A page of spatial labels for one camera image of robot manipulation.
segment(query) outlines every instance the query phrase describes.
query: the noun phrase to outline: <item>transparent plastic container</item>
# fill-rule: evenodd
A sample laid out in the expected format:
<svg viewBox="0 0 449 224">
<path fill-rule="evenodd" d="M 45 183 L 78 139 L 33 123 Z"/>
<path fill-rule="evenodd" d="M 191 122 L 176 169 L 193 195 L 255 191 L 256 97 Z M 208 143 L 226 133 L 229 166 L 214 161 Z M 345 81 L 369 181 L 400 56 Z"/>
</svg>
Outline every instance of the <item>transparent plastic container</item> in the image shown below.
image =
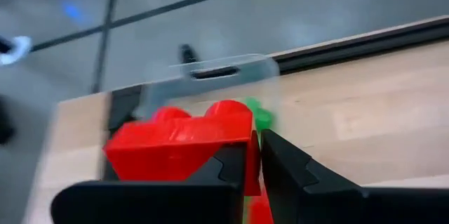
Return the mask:
<svg viewBox="0 0 449 224">
<path fill-rule="evenodd" d="M 279 69 L 273 59 L 260 54 L 174 65 L 173 78 L 144 86 L 137 116 L 149 119 L 164 105 L 181 107 L 202 116 L 216 101 L 257 98 L 275 117 L 278 103 Z"/>
</svg>

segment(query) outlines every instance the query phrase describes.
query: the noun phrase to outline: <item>gray floor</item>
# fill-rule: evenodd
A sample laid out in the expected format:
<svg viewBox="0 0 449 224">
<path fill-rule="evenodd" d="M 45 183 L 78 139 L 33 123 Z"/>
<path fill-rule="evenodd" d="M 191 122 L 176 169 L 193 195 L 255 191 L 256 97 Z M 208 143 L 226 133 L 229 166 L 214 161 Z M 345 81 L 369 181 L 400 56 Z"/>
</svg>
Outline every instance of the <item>gray floor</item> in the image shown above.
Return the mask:
<svg viewBox="0 0 449 224">
<path fill-rule="evenodd" d="M 114 19 L 181 0 L 117 0 Z M 103 90 L 167 77 L 179 44 L 202 59 L 271 53 L 448 14 L 445 0 L 207 0 L 113 29 Z M 102 24 L 107 0 L 0 0 L 0 33 L 41 43 Z M 101 34 L 0 69 L 19 128 L 0 147 L 0 223 L 19 223 L 55 104 L 90 92 Z"/>
</svg>

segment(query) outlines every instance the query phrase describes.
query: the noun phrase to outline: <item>wooden table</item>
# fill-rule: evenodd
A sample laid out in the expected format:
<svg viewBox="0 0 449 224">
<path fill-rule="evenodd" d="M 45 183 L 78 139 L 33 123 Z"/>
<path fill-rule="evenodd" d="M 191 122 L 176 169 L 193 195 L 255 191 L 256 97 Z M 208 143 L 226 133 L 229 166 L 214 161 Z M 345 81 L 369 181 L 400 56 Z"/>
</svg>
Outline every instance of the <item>wooden table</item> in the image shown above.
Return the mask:
<svg viewBox="0 0 449 224">
<path fill-rule="evenodd" d="M 361 185 L 449 187 L 449 41 L 287 74 L 279 83 L 278 132 L 318 162 Z M 56 193 L 102 177 L 115 93 L 58 105 L 26 223 L 51 223 Z"/>
</svg>

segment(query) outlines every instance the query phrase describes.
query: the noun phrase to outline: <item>white object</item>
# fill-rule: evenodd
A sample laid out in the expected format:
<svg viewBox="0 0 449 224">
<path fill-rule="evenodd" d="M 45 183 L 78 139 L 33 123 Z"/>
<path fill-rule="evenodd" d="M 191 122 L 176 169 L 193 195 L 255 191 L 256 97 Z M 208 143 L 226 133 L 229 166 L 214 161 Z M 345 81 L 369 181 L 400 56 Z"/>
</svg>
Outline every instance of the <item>white object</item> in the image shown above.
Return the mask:
<svg viewBox="0 0 449 224">
<path fill-rule="evenodd" d="M 32 48 L 32 40 L 29 37 L 14 37 L 13 49 L 8 53 L 0 53 L 0 66 L 12 65 L 27 57 Z"/>
</svg>

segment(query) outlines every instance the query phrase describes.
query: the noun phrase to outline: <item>clear plastic box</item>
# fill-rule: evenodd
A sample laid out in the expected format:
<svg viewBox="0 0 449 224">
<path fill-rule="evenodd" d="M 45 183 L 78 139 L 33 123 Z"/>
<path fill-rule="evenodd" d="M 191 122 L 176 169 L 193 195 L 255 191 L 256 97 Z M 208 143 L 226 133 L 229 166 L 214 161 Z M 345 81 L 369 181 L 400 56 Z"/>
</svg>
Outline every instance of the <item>clear plastic box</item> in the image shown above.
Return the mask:
<svg viewBox="0 0 449 224">
<path fill-rule="evenodd" d="M 181 107 L 191 115 L 202 116 L 215 101 L 243 101 L 247 97 L 257 98 L 275 117 L 279 110 L 278 65 L 265 55 L 193 62 L 174 65 L 168 70 L 175 77 L 144 86 L 138 117 L 149 119 L 164 105 Z"/>
</svg>

